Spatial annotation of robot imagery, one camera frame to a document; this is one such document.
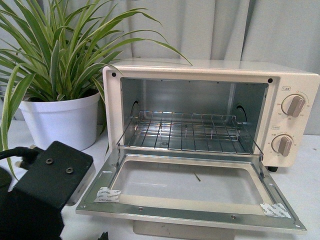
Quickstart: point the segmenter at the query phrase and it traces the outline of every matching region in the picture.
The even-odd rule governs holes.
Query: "oven foot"
[[[133,221],[133,232],[141,235],[189,240],[234,240],[235,230],[152,221]]]
[[[269,170],[270,172],[275,173],[275,172],[278,170],[278,167],[277,167],[277,166],[268,166],[268,170]]]

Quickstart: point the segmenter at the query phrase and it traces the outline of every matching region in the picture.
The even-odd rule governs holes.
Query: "black cable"
[[[30,165],[34,163],[34,161],[37,159],[37,156],[42,152],[43,150],[38,147],[28,148],[17,146],[16,148],[0,152],[0,160],[10,157],[22,157],[22,163],[20,167],[28,170]]]

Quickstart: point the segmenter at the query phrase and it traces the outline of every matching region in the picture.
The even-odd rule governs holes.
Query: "cream toaster oven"
[[[109,153],[77,213],[183,239],[306,232],[267,167],[294,163],[319,75],[191,62],[133,58],[103,69]]]

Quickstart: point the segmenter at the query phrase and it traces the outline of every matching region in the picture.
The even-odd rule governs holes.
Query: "screw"
[[[68,167],[68,168],[65,170],[65,172],[66,172],[67,174],[72,174],[72,173],[74,172],[74,169],[73,169],[72,167]]]
[[[54,163],[54,160],[52,158],[48,158],[47,160],[45,160],[45,163],[50,165]]]

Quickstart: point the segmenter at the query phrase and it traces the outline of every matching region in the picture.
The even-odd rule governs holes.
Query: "control knob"
[[[280,153],[282,156],[286,157],[289,155],[292,143],[293,139],[289,135],[283,134],[274,138],[271,146],[275,152]]]
[[[301,113],[305,103],[306,100],[302,96],[293,94],[283,100],[281,108],[285,114],[296,118]]]

